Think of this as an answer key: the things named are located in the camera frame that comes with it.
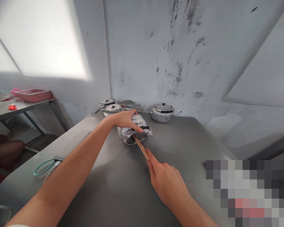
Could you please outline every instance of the pixelated area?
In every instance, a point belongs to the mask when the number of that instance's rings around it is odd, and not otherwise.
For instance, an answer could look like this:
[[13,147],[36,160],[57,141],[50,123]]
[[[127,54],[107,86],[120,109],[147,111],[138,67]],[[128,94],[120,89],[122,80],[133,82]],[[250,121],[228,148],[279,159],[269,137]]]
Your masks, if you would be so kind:
[[207,160],[205,167],[236,227],[284,226],[284,161]]

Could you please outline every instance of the phone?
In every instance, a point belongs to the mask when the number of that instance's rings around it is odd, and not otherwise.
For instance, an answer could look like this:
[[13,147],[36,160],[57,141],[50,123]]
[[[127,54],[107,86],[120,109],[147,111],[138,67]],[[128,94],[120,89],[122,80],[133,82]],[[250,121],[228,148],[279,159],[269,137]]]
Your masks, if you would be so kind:
[[61,151],[54,156],[55,160],[63,161],[66,156],[69,155],[75,149],[75,147],[81,143],[89,134],[91,131],[85,131],[85,130],[80,130],[77,132],[74,137],[68,141],[64,147],[61,148]]

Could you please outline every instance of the teal cable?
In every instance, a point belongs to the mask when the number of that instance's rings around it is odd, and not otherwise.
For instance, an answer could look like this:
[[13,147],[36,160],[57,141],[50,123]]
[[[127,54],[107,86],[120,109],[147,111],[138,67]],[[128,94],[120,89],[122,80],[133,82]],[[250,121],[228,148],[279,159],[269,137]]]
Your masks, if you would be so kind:
[[[35,176],[40,176],[40,175],[44,174],[46,171],[48,171],[48,170],[53,166],[53,164],[55,163],[55,161],[53,161],[53,160],[55,160],[55,159],[47,160],[47,161],[43,162],[42,164],[40,164],[40,165],[35,169],[34,175],[35,175]],[[49,161],[53,161],[52,164],[50,164],[50,166],[47,167],[47,169],[44,170],[42,173],[36,174],[37,170],[38,170],[41,166],[43,166],[45,163],[47,163],[47,162],[49,162]]]

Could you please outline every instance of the forearm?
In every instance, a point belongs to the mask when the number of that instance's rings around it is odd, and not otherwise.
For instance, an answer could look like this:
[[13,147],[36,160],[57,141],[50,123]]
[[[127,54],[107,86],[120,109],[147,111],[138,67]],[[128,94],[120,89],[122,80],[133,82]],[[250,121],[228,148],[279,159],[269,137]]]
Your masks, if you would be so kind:
[[185,201],[179,201],[170,210],[183,227],[218,227],[214,220],[191,196]]
[[[84,184],[113,127],[110,118],[103,119],[49,176],[37,194],[11,219],[9,225],[56,226]],[[50,212],[39,211],[37,219],[35,215],[31,218],[25,215],[38,213],[36,204],[45,204]]]

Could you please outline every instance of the pot lid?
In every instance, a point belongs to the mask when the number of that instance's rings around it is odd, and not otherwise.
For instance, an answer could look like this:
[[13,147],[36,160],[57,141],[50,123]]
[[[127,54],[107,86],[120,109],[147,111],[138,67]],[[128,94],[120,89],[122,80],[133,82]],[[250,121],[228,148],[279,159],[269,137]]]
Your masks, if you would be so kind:
[[105,109],[109,111],[117,111],[121,109],[121,106],[119,104],[110,104]]
[[102,105],[106,104],[107,105],[107,104],[113,103],[113,102],[115,102],[113,99],[104,99],[100,102],[100,104],[102,104]]
[[170,105],[166,105],[165,103],[160,103],[155,105],[155,107],[159,110],[173,110],[173,107]]
[[124,100],[124,101],[122,101],[121,102],[121,104],[123,104],[123,105],[133,105],[134,104],[134,101],[132,101],[132,100]]

